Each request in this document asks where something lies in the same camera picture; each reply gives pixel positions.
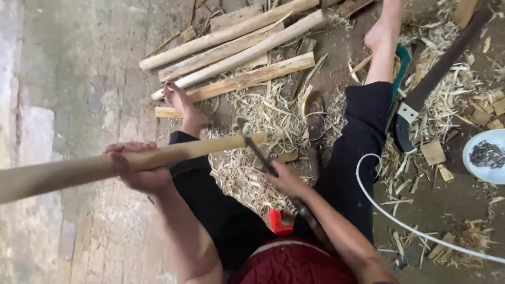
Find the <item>leg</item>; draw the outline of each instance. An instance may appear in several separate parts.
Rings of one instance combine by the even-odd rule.
[[[321,196],[373,243],[372,205],[356,180],[359,159],[368,153],[380,155],[386,142],[386,124],[391,107],[394,53],[401,25],[403,0],[384,0],[381,18],[365,37],[372,50],[372,63],[364,86],[345,90],[347,125],[333,145],[328,165],[314,186]],[[360,178],[373,196],[376,158],[363,160]],[[296,217],[293,233],[317,241],[307,223]]]
[[[184,117],[181,131],[170,135],[170,144],[198,140],[208,118],[183,90],[165,97]],[[223,194],[210,176],[207,156],[172,165],[170,172],[177,191],[211,236],[225,270],[239,269],[258,247],[275,238],[256,213]]]

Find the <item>hand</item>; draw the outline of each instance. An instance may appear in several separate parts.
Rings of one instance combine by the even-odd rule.
[[[271,182],[278,192],[291,198],[302,198],[311,188],[298,177],[290,166],[283,165],[277,161],[272,161],[271,165],[279,177],[266,174],[267,180]]]
[[[111,157],[118,176],[134,190],[159,196],[168,188],[175,188],[170,171],[166,167],[159,167],[149,171],[135,172],[122,153],[152,151],[157,148],[154,142],[148,144],[140,142],[119,143],[107,146],[104,154]]]

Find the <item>red object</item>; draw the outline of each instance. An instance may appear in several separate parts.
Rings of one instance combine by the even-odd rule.
[[[281,211],[272,209],[268,213],[270,219],[270,230],[276,235],[289,235],[293,233],[293,225],[284,225],[282,223]]]
[[[257,249],[229,283],[344,284],[357,280],[339,257],[301,239],[279,238]]]

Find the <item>person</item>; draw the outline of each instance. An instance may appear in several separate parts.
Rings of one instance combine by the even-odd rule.
[[[222,193],[210,176],[208,157],[134,172],[121,153],[153,150],[156,144],[130,142],[107,147],[105,154],[110,155],[124,182],[157,197],[179,282],[398,282],[372,245],[372,205],[358,185],[355,170],[364,154],[380,155],[385,145],[403,1],[384,0],[380,19],[365,36],[373,54],[370,71],[363,86],[345,90],[348,123],[314,187],[276,161],[272,165],[278,177],[267,175],[280,193],[307,204],[338,255],[324,251],[300,216],[291,236],[274,235],[258,215]],[[198,140],[209,119],[172,82],[165,85],[164,98],[184,117],[181,129],[170,135],[170,144]],[[376,158],[367,157],[359,169],[370,196],[377,163]]]

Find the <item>dirt floor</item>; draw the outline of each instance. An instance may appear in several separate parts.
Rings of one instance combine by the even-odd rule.
[[[0,47],[6,50],[0,57],[0,80],[5,86],[0,92],[0,167],[87,157],[117,141],[167,143],[178,122],[154,117],[147,96],[160,83],[156,72],[142,72],[138,62],[184,29],[190,2],[0,0]],[[204,22],[213,8],[229,13],[240,9],[240,3],[207,0],[196,9],[193,24]],[[412,0],[404,18],[428,21],[437,7],[436,0]],[[351,59],[357,64],[368,56],[363,37],[380,9],[375,4],[356,14],[350,31],[333,27],[309,36],[318,42],[316,60],[328,54],[311,80],[326,102],[355,84],[347,63]],[[470,48],[476,59],[472,69],[484,81],[495,75],[486,56],[505,65],[504,22],[492,21],[485,36]],[[488,36],[491,49],[483,54]],[[176,38],[167,48],[181,43]],[[284,52],[292,56],[294,50]],[[492,87],[505,87],[505,82]],[[210,114],[216,103],[214,98],[199,106]],[[472,111],[469,107],[464,114],[468,117]],[[235,119],[233,107],[221,99],[211,119],[214,128],[227,133]],[[461,121],[453,123],[461,125],[461,133],[443,148],[445,165],[455,179],[444,182],[439,176],[433,188],[427,177],[421,178],[416,193],[406,194],[414,203],[400,204],[396,216],[410,226],[418,225],[420,231],[440,234],[456,231],[465,220],[487,220],[487,226],[494,228],[490,238],[497,242],[487,253],[505,257],[505,201],[492,208],[492,220],[488,215],[491,197],[505,196],[505,187],[480,182],[466,171],[462,149],[477,131]],[[328,151],[323,153],[328,159]],[[424,158],[416,155],[415,159],[433,180]],[[299,166],[306,169],[307,162]],[[411,163],[401,178],[413,178],[415,171]],[[385,197],[385,185],[377,183],[375,200],[382,203]],[[396,249],[389,228],[404,232],[377,212],[378,249]],[[0,207],[0,281],[173,283],[165,241],[161,221],[145,195],[117,180],[84,185]],[[391,262],[396,258],[392,253],[384,256]],[[406,283],[505,282],[505,266],[493,262],[454,268],[425,258],[422,268],[411,263],[396,272]]]

